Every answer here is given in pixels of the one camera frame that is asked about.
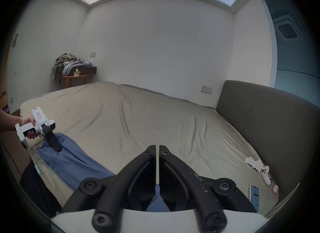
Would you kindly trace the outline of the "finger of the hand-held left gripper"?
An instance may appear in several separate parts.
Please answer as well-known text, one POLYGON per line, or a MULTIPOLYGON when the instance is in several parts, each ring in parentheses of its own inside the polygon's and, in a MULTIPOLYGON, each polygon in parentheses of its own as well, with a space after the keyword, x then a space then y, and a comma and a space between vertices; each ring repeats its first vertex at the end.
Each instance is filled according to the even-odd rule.
POLYGON ((56 152, 62 151, 61 144, 49 126, 43 126, 43 137, 56 152))

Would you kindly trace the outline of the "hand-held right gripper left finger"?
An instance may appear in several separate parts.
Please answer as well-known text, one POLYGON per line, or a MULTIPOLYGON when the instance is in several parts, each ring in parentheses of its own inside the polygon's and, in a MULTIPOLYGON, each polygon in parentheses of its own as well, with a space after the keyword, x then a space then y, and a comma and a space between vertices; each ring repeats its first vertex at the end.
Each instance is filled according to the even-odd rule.
POLYGON ((123 209, 146 211, 155 191, 156 145, 150 145, 117 175, 84 179, 62 212, 94 209, 91 225, 97 232, 119 232, 123 209))

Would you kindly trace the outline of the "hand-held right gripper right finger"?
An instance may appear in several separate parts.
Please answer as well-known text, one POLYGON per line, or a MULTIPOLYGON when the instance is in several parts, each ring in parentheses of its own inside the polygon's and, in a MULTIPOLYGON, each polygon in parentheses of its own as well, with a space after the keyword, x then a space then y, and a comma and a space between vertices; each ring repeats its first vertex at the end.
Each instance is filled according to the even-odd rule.
POLYGON ((160 196, 170 211, 194 209, 201 231, 223 231, 223 210, 256 213, 250 200, 229 178, 210 179, 160 145, 160 196))

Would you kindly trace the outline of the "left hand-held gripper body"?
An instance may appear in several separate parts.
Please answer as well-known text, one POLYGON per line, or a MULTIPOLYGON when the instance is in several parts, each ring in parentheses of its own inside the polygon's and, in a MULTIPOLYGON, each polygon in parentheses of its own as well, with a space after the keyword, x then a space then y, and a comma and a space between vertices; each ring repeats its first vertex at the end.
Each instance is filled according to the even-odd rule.
POLYGON ((28 149, 29 147, 26 141, 29 132, 34 131, 36 134, 41 134, 43 137, 43 126, 49 126, 52 131, 55 129, 54 120, 48 120, 40 107, 33 108, 31 110, 31 115, 34 119, 34 125, 31 122, 23 126, 20 126, 19 123, 15 125, 17 135, 25 149, 28 149))

